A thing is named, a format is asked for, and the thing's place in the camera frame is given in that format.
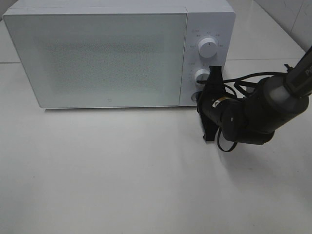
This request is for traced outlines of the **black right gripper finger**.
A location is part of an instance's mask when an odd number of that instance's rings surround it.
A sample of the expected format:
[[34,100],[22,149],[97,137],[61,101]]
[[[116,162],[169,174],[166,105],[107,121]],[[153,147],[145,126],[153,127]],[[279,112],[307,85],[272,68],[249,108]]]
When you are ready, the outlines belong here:
[[222,67],[210,66],[209,81],[210,82],[223,82]]

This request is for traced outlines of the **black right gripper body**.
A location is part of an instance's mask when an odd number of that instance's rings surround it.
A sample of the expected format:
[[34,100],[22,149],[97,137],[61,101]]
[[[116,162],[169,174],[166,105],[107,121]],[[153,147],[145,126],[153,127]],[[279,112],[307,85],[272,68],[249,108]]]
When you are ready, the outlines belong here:
[[197,98],[197,111],[201,119],[222,119],[226,109],[227,99],[223,78],[208,78],[198,80],[204,85]]

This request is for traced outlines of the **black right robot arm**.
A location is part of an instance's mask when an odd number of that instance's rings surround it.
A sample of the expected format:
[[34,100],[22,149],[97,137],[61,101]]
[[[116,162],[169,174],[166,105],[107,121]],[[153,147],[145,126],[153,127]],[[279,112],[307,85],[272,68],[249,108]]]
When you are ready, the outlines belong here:
[[312,51],[287,71],[261,72],[224,80],[220,66],[210,66],[196,97],[205,141],[221,135],[234,146],[262,145],[275,130],[303,113],[312,94]]

